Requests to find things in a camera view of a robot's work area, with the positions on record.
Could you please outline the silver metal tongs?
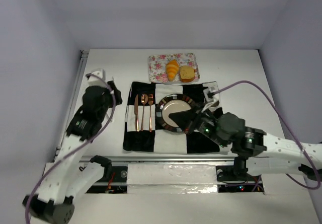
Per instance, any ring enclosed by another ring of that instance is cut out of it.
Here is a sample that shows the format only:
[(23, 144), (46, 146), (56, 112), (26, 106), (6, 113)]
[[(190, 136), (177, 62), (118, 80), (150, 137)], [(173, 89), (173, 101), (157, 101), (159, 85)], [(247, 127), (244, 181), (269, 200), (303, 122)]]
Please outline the silver metal tongs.
[(109, 115), (109, 118), (108, 118), (108, 123), (112, 122), (113, 121), (113, 116), (114, 116), (114, 112), (115, 112), (115, 108), (116, 108), (116, 105), (117, 105), (117, 97), (115, 96), (116, 92), (117, 92), (117, 89), (116, 89), (116, 86), (114, 84), (114, 79), (112, 79), (111, 81), (108, 81), (107, 82), (108, 84), (108, 89), (109, 89), (109, 92), (110, 92), (110, 96), (111, 96), (111, 103), (110, 103), (110, 115)]

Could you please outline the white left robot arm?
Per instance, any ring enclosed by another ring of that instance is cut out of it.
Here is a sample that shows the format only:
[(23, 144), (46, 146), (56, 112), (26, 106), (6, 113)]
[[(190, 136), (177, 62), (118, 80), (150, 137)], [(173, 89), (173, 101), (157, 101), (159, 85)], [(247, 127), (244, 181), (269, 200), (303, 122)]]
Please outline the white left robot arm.
[(67, 130), (61, 150), (53, 165), (43, 174), (29, 195), (23, 200), (25, 222), (32, 217), (46, 223), (69, 223), (75, 201), (103, 177), (111, 174), (111, 160), (94, 156), (89, 167), (80, 171), (79, 162), (88, 149), (112, 121), (116, 106), (122, 104), (121, 92), (113, 81), (98, 79), (101, 86), (89, 86), (83, 103), (75, 113)]

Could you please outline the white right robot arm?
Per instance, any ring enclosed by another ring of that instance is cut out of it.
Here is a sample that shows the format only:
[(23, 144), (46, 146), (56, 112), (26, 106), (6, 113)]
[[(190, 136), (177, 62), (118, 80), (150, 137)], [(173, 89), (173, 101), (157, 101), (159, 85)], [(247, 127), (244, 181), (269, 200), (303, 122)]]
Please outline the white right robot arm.
[(230, 171), (234, 177), (262, 174), (299, 174), (321, 182), (321, 144), (300, 143), (248, 127), (232, 113), (215, 118), (210, 111), (194, 107), (169, 114), (185, 133), (198, 131), (221, 148), (235, 154)]

